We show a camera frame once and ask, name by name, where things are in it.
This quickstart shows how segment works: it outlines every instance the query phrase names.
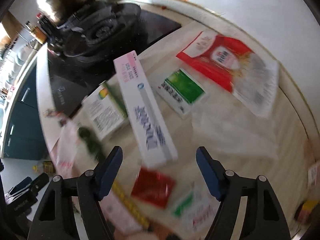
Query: cabinet handle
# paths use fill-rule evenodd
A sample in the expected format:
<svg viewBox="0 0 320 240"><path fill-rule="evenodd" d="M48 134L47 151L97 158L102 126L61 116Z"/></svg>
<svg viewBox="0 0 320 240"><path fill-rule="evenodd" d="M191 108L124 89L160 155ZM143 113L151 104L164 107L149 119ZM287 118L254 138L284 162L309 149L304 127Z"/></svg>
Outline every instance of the cabinet handle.
<svg viewBox="0 0 320 240"><path fill-rule="evenodd" d="M26 99L26 96L27 96L29 90L30 90L30 88L27 88L27 89L26 89L26 91L24 92L24 95L23 95L23 97L22 97L22 99L21 99L21 102L24 102L24 100Z"/></svg>
<svg viewBox="0 0 320 240"><path fill-rule="evenodd" d="M14 129L14 124L11 126L10 135L12 135L12 133L13 133L13 129Z"/></svg>

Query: wooden cabinet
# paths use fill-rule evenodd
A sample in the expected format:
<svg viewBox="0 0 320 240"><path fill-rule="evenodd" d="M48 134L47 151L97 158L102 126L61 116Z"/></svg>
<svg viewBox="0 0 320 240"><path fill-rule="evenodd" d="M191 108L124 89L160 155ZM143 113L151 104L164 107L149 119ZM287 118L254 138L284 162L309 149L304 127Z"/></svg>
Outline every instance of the wooden cabinet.
<svg viewBox="0 0 320 240"><path fill-rule="evenodd" d="M4 142L4 157L40 160L47 154L37 109L34 66L12 109Z"/></svg>

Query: bottle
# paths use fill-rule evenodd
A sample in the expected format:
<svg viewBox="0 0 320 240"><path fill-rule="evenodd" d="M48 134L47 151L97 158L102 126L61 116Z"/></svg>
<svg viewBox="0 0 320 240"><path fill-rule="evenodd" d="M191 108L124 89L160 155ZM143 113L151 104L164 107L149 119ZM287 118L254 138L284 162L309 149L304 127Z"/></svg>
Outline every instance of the bottle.
<svg viewBox="0 0 320 240"><path fill-rule="evenodd" d="M38 172L39 174L45 172L48 175L53 175L56 173L56 170L54 168L52 161L38 162L38 164L34 165L32 169L34 170L34 172Z"/></svg>
<svg viewBox="0 0 320 240"><path fill-rule="evenodd" d="M47 36L40 30L38 26L33 26L29 21L26 22L26 27L29 29L29 33L32 37L36 38L41 44L44 44L47 40Z"/></svg>

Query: silver screw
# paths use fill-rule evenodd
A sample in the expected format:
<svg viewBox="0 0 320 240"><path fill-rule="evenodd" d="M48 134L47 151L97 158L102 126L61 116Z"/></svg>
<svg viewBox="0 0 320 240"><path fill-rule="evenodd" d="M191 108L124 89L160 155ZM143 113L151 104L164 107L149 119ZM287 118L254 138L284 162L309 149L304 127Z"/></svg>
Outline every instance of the silver screw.
<svg viewBox="0 0 320 240"><path fill-rule="evenodd" d="M263 175L260 175L258 178L260 181L263 181L263 182L267 181L267 178Z"/></svg>
<svg viewBox="0 0 320 240"><path fill-rule="evenodd" d="M54 176L52 180L53 180L54 182L57 182L57 181L60 180L60 176L58 176L58 175L57 175L57 176Z"/></svg>
<svg viewBox="0 0 320 240"><path fill-rule="evenodd" d="M232 170L227 170L226 175L232 177L235 173Z"/></svg>
<svg viewBox="0 0 320 240"><path fill-rule="evenodd" d="M90 177L93 175L93 170L87 170L85 173L84 173L87 177Z"/></svg>

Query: stove burner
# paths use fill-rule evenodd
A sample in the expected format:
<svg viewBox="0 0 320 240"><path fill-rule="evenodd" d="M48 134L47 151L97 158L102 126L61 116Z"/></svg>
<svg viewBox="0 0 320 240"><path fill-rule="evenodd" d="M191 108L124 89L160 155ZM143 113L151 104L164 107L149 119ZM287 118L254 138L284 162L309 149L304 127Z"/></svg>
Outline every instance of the stove burner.
<svg viewBox="0 0 320 240"><path fill-rule="evenodd" d="M96 45L108 39L117 30L119 25L116 19L103 20L87 31L85 41L89 46Z"/></svg>
<svg viewBox="0 0 320 240"><path fill-rule="evenodd" d="M91 57L99 52L105 59L119 42L137 35L141 8L137 4L105 4L74 26L68 36L64 54L67 57Z"/></svg>

